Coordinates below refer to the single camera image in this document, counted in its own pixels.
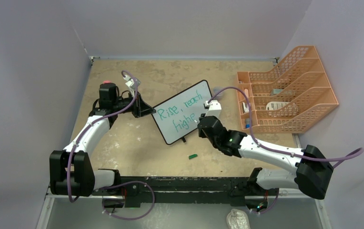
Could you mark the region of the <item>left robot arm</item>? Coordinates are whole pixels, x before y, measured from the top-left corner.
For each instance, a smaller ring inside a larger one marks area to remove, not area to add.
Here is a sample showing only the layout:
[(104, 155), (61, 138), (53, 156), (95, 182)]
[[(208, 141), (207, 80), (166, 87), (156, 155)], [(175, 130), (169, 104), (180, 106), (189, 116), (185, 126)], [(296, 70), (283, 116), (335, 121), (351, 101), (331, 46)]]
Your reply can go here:
[(128, 96), (124, 98), (118, 86), (104, 82), (99, 88), (99, 98), (83, 129), (63, 150), (54, 150), (49, 158), (50, 190), (54, 195), (68, 195), (71, 202), (78, 197), (88, 197), (98, 189), (117, 195), (122, 189), (119, 171), (94, 170), (90, 155), (103, 136), (112, 128), (118, 115), (132, 113), (135, 118), (154, 114), (154, 108), (145, 103), (136, 90), (140, 83), (126, 82)]

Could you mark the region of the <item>green marker cap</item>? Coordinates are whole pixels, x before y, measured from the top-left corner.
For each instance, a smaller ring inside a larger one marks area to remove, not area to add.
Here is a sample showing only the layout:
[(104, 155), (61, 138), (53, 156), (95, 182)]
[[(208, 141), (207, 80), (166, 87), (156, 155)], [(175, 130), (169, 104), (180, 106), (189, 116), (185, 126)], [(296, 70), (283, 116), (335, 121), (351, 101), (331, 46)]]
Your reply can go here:
[(193, 158), (196, 158), (197, 156), (198, 156), (197, 154), (192, 154), (192, 155), (188, 156), (188, 159), (191, 160)]

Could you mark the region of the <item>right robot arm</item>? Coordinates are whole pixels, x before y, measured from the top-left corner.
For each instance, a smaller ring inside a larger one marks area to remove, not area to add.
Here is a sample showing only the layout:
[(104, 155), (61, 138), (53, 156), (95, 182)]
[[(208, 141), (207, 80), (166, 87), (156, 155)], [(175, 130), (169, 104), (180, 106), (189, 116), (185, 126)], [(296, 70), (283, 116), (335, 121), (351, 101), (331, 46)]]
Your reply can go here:
[(291, 148), (256, 140), (244, 132), (227, 130), (215, 116), (199, 118), (199, 137), (227, 156), (256, 159), (278, 167), (256, 169), (247, 187), (253, 194), (265, 189), (298, 189), (314, 199), (324, 199), (334, 168), (315, 146)]

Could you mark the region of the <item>small whiteboard black frame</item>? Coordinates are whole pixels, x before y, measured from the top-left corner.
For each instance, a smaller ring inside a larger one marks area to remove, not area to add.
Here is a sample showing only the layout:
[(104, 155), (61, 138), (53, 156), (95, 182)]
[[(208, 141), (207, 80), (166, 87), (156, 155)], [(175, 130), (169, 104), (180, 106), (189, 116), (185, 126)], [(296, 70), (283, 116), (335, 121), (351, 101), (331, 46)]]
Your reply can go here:
[(206, 80), (184, 89), (157, 104), (153, 119), (166, 144), (171, 145), (197, 129), (195, 120), (206, 112), (205, 101), (212, 97)]

